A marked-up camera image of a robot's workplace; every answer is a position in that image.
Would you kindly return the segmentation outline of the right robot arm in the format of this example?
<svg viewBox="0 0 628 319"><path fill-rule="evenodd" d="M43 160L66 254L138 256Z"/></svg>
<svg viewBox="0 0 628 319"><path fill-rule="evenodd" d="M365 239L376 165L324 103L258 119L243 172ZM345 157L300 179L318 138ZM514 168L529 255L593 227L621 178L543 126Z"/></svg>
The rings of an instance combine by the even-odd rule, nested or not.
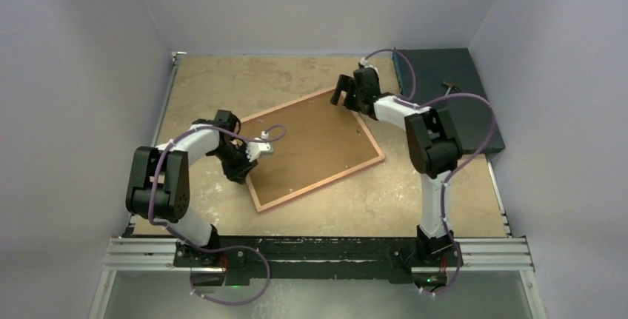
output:
<svg viewBox="0 0 628 319"><path fill-rule="evenodd" d="M342 105L373 120L405 131L410 162L421 178L421 220L415 253L420 262L433 265L453 247L447 216L450 176L462 151L447 109L420 107L380 89L376 68L360 66L352 75L340 75L330 103Z"/></svg>

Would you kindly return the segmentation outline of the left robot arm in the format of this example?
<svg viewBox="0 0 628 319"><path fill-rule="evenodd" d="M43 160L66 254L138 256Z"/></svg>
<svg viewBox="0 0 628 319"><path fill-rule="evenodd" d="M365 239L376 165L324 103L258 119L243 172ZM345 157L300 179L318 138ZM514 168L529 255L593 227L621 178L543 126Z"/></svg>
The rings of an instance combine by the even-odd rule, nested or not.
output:
<svg viewBox="0 0 628 319"><path fill-rule="evenodd" d="M221 247L216 227L190 208L190 166L205 156L216 157L225 177L242 184L257 160L273 150L267 132L245 138L236 132L240 124L230 111L219 110L168 142L139 147L133 154L127 211L192 247L192 257L202 266L217 263Z"/></svg>

